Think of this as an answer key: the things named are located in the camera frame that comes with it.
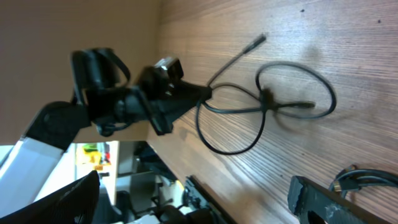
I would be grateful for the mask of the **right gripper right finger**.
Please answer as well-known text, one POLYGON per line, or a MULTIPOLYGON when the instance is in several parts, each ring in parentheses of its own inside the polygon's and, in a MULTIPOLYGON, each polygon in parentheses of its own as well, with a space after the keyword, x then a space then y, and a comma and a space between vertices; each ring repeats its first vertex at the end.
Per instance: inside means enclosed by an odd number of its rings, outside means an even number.
POLYGON ((386 222, 306 177, 291 178, 287 201, 289 210, 300 223, 383 224, 386 222))

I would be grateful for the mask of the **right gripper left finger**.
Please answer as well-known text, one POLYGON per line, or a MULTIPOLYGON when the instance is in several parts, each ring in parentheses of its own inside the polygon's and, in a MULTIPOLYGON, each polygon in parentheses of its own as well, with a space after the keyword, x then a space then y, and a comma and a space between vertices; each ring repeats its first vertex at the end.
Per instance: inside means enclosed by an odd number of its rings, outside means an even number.
POLYGON ((100 178, 93 170, 46 197, 1 218, 1 224, 90 224, 100 194, 100 178))

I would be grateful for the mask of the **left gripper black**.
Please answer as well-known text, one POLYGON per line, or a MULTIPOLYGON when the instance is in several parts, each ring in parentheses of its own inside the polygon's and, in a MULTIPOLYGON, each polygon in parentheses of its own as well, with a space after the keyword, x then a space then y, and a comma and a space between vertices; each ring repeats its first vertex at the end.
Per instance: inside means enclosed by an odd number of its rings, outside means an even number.
POLYGON ((114 112, 116 121, 130 125, 148 121, 157 135, 173 130, 173 122, 186 112, 212 97, 209 86, 182 80, 171 82, 163 67, 145 67, 138 81, 118 91, 114 112), (160 103, 164 100, 164 114, 160 103))

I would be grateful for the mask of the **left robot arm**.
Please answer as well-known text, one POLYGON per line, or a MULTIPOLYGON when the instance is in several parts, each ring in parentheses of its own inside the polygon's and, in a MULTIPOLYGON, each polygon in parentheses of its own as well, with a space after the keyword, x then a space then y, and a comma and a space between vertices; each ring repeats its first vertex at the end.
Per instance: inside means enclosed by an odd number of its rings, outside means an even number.
POLYGON ((96 126, 108 137, 148 121, 165 135, 175 120, 211 97, 210 87, 183 81, 175 58, 143 69, 135 85, 120 83, 120 73, 131 73, 112 49, 74 51, 70 60, 72 99, 45 105, 2 163, 2 223, 90 223, 100 194, 97 171, 37 198, 80 130, 96 126))

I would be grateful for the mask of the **white desk with items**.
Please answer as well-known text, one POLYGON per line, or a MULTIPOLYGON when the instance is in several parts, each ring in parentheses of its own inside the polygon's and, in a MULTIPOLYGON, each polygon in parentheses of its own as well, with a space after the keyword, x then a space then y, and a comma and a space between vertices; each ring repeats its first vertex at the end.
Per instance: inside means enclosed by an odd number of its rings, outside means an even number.
POLYGON ((75 149, 75 178, 96 170, 100 179, 116 180, 119 161, 119 141, 79 143, 75 149))

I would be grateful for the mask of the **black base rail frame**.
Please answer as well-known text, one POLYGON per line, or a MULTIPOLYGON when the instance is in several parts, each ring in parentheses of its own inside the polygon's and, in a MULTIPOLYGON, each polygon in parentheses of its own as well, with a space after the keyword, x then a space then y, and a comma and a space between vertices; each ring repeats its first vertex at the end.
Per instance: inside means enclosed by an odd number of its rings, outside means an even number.
MULTIPOLYGON (((177 178, 146 142, 141 142, 134 152, 141 167, 164 177, 169 184, 176 184, 177 178)), ((173 206, 170 198, 162 202, 160 196, 150 198, 154 204, 144 210, 134 211, 136 218, 153 218, 157 223, 214 223, 236 224, 236 221, 200 185, 194 176, 187 177, 180 203, 173 206)))

